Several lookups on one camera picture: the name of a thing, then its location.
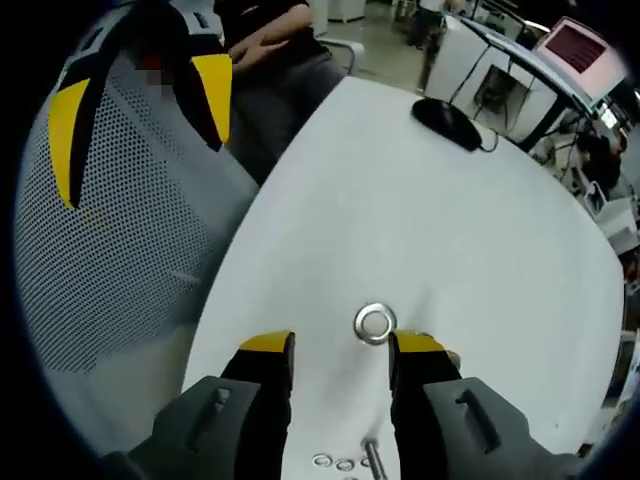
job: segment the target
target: white table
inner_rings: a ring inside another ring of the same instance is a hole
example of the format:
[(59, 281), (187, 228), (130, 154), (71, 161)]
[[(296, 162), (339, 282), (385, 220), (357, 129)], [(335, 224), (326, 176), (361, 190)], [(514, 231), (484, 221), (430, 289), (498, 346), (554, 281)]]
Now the white table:
[(359, 460), (368, 433), (400, 478), (387, 347), (352, 331), (370, 301), (458, 352), (463, 376), (521, 409), (552, 451), (579, 447), (604, 398), (623, 305), (606, 239), (515, 146), (469, 154), (410, 116), (416, 98), (339, 85), (259, 193), (202, 314), (185, 389), (247, 338), (296, 331), (283, 479), (368, 478), (311, 462)]

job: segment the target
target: gray pants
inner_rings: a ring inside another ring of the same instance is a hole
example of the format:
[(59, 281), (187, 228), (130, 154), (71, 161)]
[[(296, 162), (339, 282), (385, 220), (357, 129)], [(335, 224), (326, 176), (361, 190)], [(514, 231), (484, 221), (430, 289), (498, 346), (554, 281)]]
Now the gray pants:
[(258, 184), (322, 101), (346, 76), (330, 53), (232, 90), (229, 149)]

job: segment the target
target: metal washer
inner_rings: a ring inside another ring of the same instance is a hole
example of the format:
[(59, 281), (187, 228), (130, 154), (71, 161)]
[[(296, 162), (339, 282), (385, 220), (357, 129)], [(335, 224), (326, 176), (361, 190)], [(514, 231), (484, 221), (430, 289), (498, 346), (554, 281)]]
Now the metal washer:
[(336, 468), (341, 472), (350, 472), (356, 466), (353, 460), (349, 460), (348, 458), (341, 458), (336, 461)]
[(312, 462), (316, 467), (320, 468), (329, 468), (331, 465), (333, 465), (333, 459), (326, 453), (319, 453), (317, 455), (314, 455)]
[[(387, 321), (387, 327), (380, 335), (371, 335), (364, 328), (364, 321), (372, 313), (382, 315)], [(393, 314), (393, 311), (383, 303), (376, 302), (365, 305), (358, 311), (353, 321), (353, 331), (356, 333), (356, 336), (367, 345), (377, 346), (386, 343), (389, 334), (396, 329), (397, 324), (398, 322), (396, 321), (396, 316)]]

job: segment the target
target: computer mouse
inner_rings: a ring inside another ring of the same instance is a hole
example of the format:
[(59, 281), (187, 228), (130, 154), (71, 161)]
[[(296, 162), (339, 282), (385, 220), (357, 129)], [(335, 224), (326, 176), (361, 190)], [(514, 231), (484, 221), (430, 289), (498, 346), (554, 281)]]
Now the computer mouse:
[(473, 152), (482, 145), (475, 125), (459, 108), (437, 98), (422, 98), (411, 108), (413, 116), (425, 127)]

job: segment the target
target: monitor screen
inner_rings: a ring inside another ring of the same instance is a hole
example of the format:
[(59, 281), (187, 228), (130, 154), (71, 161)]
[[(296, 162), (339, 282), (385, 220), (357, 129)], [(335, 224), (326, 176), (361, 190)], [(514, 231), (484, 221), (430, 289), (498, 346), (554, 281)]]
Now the monitor screen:
[(607, 49), (605, 45), (583, 35), (569, 25), (563, 25), (547, 43), (547, 48), (567, 64), (583, 73)]

